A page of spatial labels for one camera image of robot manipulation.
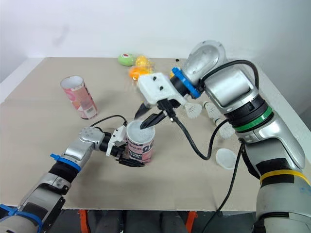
cylindrical can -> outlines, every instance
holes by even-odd
[[[126,141],[130,158],[145,164],[151,160],[156,130],[154,126],[141,130],[141,123],[134,120],[127,125]]]
[[[82,119],[91,119],[97,115],[97,107],[82,77],[69,76],[60,85]]]

white shuttlecock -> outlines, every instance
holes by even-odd
[[[222,113],[217,109],[217,107],[208,101],[203,102],[203,106],[207,110],[208,117],[211,119],[219,119],[222,116]]]
[[[187,102],[184,107],[190,119],[198,117],[202,111],[202,106],[198,103]]]
[[[217,119],[215,122],[215,125],[218,126],[223,120]],[[223,139],[228,139],[234,134],[234,129],[232,126],[229,124],[229,122],[226,122],[222,127],[219,129],[219,134],[220,137]]]

can label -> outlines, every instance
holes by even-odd
[[[128,152],[131,159],[148,163],[151,160],[153,152],[154,139],[150,142],[138,144],[127,138]]]
[[[64,91],[81,118],[91,119],[96,116],[97,107],[84,82]]]

cup opening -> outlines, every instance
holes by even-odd
[[[74,76],[64,78],[61,81],[60,85],[64,89],[71,89],[71,88],[75,88],[75,87],[81,85],[82,83],[83,83],[83,78],[80,76],[74,75]]]
[[[156,130],[154,126],[147,129],[140,129],[142,121],[134,120],[127,125],[126,134],[128,138],[135,143],[150,142],[154,137]]]

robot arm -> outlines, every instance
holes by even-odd
[[[65,152],[59,156],[49,172],[23,198],[16,209],[1,205],[0,233],[35,233],[48,231],[65,203],[71,183],[89,160],[94,150],[106,152],[117,158],[120,164],[143,166],[138,161],[123,158],[126,127],[122,125],[113,132],[103,133],[99,128],[87,127],[80,131]]]
[[[242,157],[249,172],[260,179],[254,232],[310,232],[311,188],[302,173],[304,152],[282,118],[260,96],[258,80],[256,87],[247,70],[228,64],[220,43],[204,41],[181,70],[173,68],[175,76],[170,80],[162,73],[140,76],[144,104],[136,117],[152,106],[161,110],[149,116],[141,129],[166,116],[176,121],[173,109],[185,105],[188,95],[196,99],[205,91],[244,143]]]

